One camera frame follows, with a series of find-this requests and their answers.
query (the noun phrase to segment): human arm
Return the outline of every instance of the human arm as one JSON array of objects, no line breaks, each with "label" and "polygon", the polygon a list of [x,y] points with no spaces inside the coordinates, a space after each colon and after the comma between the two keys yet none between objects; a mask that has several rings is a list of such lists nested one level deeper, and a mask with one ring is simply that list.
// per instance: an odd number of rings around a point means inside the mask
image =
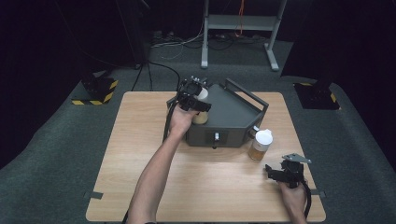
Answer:
[{"label": "human arm", "polygon": [[290,189],[286,183],[278,182],[282,192],[283,204],[288,210],[291,222],[293,224],[306,224],[304,215],[304,206],[306,202],[306,193],[303,184],[299,184],[297,188]]},{"label": "human arm", "polygon": [[156,221],[172,159],[195,114],[196,111],[184,111],[178,105],[175,107],[168,137],[154,153],[137,181],[128,209],[128,224]]}]

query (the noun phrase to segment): forearm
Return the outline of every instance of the forearm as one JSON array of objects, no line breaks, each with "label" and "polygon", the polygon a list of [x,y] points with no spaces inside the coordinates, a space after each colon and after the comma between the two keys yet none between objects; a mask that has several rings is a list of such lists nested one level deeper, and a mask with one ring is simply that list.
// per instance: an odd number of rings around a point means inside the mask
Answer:
[{"label": "forearm", "polygon": [[292,211],[291,208],[288,208],[288,213],[293,224],[306,224],[304,212]]},{"label": "forearm", "polygon": [[140,176],[128,210],[128,223],[155,221],[156,212],[182,135],[170,134]]}]

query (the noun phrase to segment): black box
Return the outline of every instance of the black box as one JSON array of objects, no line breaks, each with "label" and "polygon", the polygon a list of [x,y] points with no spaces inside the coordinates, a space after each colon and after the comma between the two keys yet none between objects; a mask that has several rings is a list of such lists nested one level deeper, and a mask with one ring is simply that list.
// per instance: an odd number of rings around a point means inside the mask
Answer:
[{"label": "black box", "polygon": [[[237,91],[258,102],[262,109],[239,96]],[[260,127],[269,105],[228,78],[225,85],[210,86],[208,93],[207,102],[212,104],[208,121],[192,124],[186,132],[186,142],[191,147],[241,147],[254,126]]]}]

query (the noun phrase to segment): black curtain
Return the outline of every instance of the black curtain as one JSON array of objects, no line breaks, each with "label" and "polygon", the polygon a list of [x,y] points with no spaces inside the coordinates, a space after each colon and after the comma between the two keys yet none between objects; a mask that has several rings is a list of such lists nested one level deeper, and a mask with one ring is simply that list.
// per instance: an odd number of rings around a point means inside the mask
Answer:
[{"label": "black curtain", "polygon": [[394,168],[395,24],[391,0],[315,0],[282,72],[343,88]]},{"label": "black curtain", "polygon": [[77,85],[83,63],[52,2],[2,1],[0,10],[3,167]]}]

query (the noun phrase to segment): wrist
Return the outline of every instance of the wrist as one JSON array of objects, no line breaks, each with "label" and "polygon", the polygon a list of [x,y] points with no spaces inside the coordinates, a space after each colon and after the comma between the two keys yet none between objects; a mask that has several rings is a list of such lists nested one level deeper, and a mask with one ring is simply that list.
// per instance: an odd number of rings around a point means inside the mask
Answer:
[{"label": "wrist", "polygon": [[183,138],[184,134],[185,134],[184,132],[178,132],[177,130],[171,130],[168,134],[168,137],[172,137],[172,138],[181,140]]}]

